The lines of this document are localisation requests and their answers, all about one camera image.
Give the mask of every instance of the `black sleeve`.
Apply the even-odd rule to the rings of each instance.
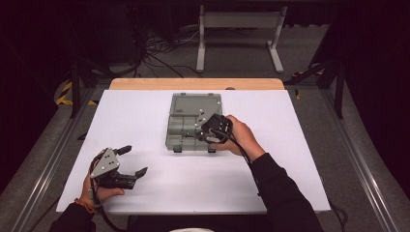
[[[67,207],[63,214],[55,220],[50,227],[50,232],[90,232],[95,228],[92,221],[94,214],[75,203]]]
[[[310,203],[269,153],[251,164],[274,231],[323,231]]]

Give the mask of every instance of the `gray floor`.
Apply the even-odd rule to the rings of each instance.
[[[243,36],[233,31],[213,31],[207,37],[204,77],[277,77],[286,80],[294,72],[305,71],[315,49],[323,38],[327,26],[308,28],[284,28],[280,35],[278,54],[284,67],[284,73],[278,74],[270,58],[265,42],[273,34],[266,30],[256,30]],[[197,37],[172,50],[169,53],[159,53],[158,58],[171,66],[189,66],[195,68],[197,55]],[[121,67],[112,67],[113,71]],[[185,77],[197,77],[197,74],[187,68],[175,68]],[[143,77],[177,77],[168,68],[154,67],[153,72],[145,65],[138,68]],[[311,149],[317,169],[324,180],[324,187],[332,202],[343,209],[349,216],[346,231],[389,231],[380,223],[372,201],[369,200],[358,171],[353,164],[346,147],[345,140],[337,127],[332,109],[326,104],[323,91],[308,85],[314,77],[297,87],[288,87],[289,95],[295,106],[307,144]],[[92,100],[98,100],[108,85],[101,81],[93,91]],[[302,98],[296,99],[294,89],[298,88]],[[93,119],[96,105],[86,105],[79,115],[68,146],[63,149],[63,157],[58,168],[53,173],[49,183],[44,183],[46,192],[39,198],[40,204],[34,205],[33,215],[27,219],[29,228],[52,202],[61,194],[75,158],[81,148],[82,141],[77,140],[85,133]],[[42,175],[44,167],[60,144],[66,125],[71,121],[72,108],[69,105],[59,105],[57,113],[39,138],[26,161],[21,165],[15,177],[0,196],[0,231],[12,231],[20,213],[24,211],[26,201],[30,198],[36,181]],[[369,139],[360,120],[357,109],[350,98],[347,86],[344,91],[343,115],[345,124],[354,144],[359,148],[375,183],[389,209],[396,229],[391,231],[410,231],[410,203],[401,188],[387,170],[383,161]],[[37,225],[34,231],[46,231],[59,214],[53,207]],[[113,222],[121,228],[126,227],[127,217],[110,216]],[[319,213],[318,218],[325,231],[341,231],[334,212]],[[95,216],[98,231],[111,231],[100,216]]]

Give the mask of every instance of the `person's right hand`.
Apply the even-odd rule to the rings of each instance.
[[[250,161],[256,160],[258,157],[265,154],[263,148],[257,143],[250,128],[243,122],[239,121],[232,115],[226,116],[227,119],[232,121],[233,124],[233,135],[236,141],[244,148],[245,152],[248,154]],[[231,140],[227,140],[223,144],[214,143],[212,147],[217,151],[230,151],[235,155],[241,156],[241,151],[238,146],[234,144]]]

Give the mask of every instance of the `table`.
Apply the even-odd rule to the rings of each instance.
[[[227,87],[237,90],[224,90]],[[181,92],[221,94],[223,112],[232,113],[252,128],[259,143],[286,168],[313,209],[330,210],[292,102],[278,79],[121,78],[114,79],[103,93],[57,212],[63,212],[79,195],[89,163],[101,149],[132,145],[132,151],[118,158],[119,172],[130,175],[148,166],[147,174],[137,180],[133,190],[126,190],[126,195],[107,200],[107,212],[266,213],[243,158],[229,152],[167,151],[164,140],[169,106],[172,94]],[[250,113],[262,110],[257,118]]]

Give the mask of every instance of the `human hand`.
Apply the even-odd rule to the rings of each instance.
[[[88,189],[91,187],[91,181],[94,180],[90,180],[90,174],[88,173],[82,184],[82,193],[79,199],[85,202],[87,205],[94,207],[94,202],[88,195]],[[103,203],[109,197],[124,194],[125,192],[122,188],[99,188],[99,190],[97,191],[97,198]]]
[[[245,123],[239,121],[232,115],[228,115],[226,116],[226,118],[232,121],[232,133],[235,136],[236,141],[244,148],[245,152],[248,154],[250,161],[254,161],[258,157],[265,154],[263,148],[257,143],[251,129]],[[231,140],[227,140],[223,144],[213,143],[212,147],[218,151],[230,151],[235,155],[242,155],[238,146]]]

